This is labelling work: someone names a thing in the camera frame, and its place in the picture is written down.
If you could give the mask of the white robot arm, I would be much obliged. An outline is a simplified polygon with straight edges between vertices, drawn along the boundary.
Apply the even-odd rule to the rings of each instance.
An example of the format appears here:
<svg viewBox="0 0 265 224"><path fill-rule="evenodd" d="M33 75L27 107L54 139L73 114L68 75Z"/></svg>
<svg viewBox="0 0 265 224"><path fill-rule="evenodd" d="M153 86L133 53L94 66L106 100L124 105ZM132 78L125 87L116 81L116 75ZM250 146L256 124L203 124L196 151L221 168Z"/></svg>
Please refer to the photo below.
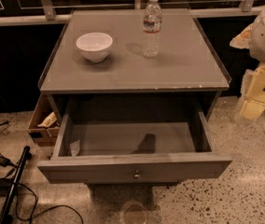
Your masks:
<svg viewBox="0 0 265 224"><path fill-rule="evenodd" d="M265 110L265 8L231 40L230 46L249 49L250 56L259 61L255 70L245 71L238 113L242 119L256 120Z"/></svg>

